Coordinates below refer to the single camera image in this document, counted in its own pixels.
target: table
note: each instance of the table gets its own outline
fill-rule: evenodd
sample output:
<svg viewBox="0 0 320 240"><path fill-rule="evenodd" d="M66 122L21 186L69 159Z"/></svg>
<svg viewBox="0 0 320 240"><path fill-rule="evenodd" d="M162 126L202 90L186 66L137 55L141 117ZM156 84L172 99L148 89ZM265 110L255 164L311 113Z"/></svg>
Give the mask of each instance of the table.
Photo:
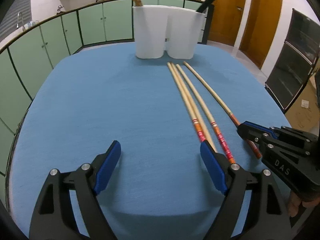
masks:
<svg viewBox="0 0 320 240"><path fill-rule="evenodd" d="M98 201L118 239L204 237L223 195L214 188L201 160L199 141L166 66L169 60L167 55L138 59L134 43L124 43L77 53L55 67L29 109L12 159L10 208L25 234L49 171L73 171L90 163L116 139L122 157ZM174 63L182 65L182 60ZM263 86L227 52L197 45L188 63L240 122L289 126ZM183 68L215 117L237 163L260 172L265 166L237 135L227 114ZM288 187L278 178L277 182L287 199ZM73 191L71 198L79 230L87 234ZM250 192L246 192L234 235L242 230L249 199Z"/></svg>

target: cabinet door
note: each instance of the cabinet door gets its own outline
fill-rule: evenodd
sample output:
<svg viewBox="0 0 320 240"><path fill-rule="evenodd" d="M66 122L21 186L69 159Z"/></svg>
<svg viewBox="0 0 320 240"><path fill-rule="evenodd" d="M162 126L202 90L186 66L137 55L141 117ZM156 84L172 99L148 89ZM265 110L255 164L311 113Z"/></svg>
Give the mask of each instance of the cabinet door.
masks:
<svg viewBox="0 0 320 240"><path fill-rule="evenodd" d="M31 97L34 98L52 71L40 27L24 34L9 46L9 50L22 82Z"/></svg>
<svg viewBox="0 0 320 240"><path fill-rule="evenodd" d="M55 67L62 59L70 56L66 38L63 34L61 17L41 24L40 29L49 59L52 66Z"/></svg>
<svg viewBox="0 0 320 240"><path fill-rule="evenodd" d="M159 5L183 7L183 0L159 0Z"/></svg>
<svg viewBox="0 0 320 240"><path fill-rule="evenodd" d="M0 171L5 173L13 134L0 120Z"/></svg>
<svg viewBox="0 0 320 240"><path fill-rule="evenodd" d="M106 41L102 4L79 10L79 19L84 45Z"/></svg>
<svg viewBox="0 0 320 240"><path fill-rule="evenodd" d="M195 11L199 8L200 5L201 5L201 3L199 3L199 2L192 2L192 1L187 1L187 0L184 2L185 8L195 10Z"/></svg>
<svg viewBox="0 0 320 240"><path fill-rule="evenodd" d="M70 54L74 54L80 47L82 47L77 13L72 12L62 15L62 24Z"/></svg>
<svg viewBox="0 0 320 240"><path fill-rule="evenodd" d="M158 0L141 0L144 5L158 5Z"/></svg>
<svg viewBox="0 0 320 240"><path fill-rule="evenodd" d="M14 71L7 50L0 54L0 102L1 119L16 132L31 100Z"/></svg>
<svg viewBox="0 0 320 240"><path fill-rule="evenodd" d="M131 0L118 0L103 4L107 41L132 39Z"/></svg>

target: wooden door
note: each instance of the wooden door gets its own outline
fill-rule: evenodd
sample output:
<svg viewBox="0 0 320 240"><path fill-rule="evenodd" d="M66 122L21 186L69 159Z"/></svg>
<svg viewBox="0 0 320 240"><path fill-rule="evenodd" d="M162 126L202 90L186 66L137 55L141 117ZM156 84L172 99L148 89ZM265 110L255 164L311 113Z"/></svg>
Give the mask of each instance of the wooden door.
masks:
<svg viewBox="0 0 320 240"><path fill-rule="evenodd" d="M106 41L102 3L79 10L79 20L84 45Z"/></svg>
<svg viewBox="0 0 320 240"><path fill-rule="evenodd" d="M132 0L103 4L107 41L132 39Z"/></svg>
<svg viewBox="0 0 320 240"><path fill-rule="evenodd" d="M77 13L62 15L62 23L70 54L74 54L82 46Z"/></svg>
<svg viewBox="0 0 320 240"><path fill-rule="evenodd" d="M62 59L70 56L63 33L61 18L52 19L40 26L49 59L55 67Z"/></svg>
<svg viewBox="0 0 320 240"><path fill-rule="evenodd" d="M0 118L16 132L31 100L14 71L7 50L0 54L0 102Z"/></svg>
<svg viewBox="0 0 320 240"><path fill-rule="evenodd" d="M13 63L32 98L52 71L40 27L24 34L9 46Z"/></svg>
<svg viewBox="0 0 320 240"><path fill-rule="evenodd" d="M282 0L252 0L240 50L262 68L278 26Z"/></svg>
<svg viewBox="0 0 320 240"><path fill-rule="evenodd" d="M233 46L241 23L245 0L216 0L209 40Z"/></svg>

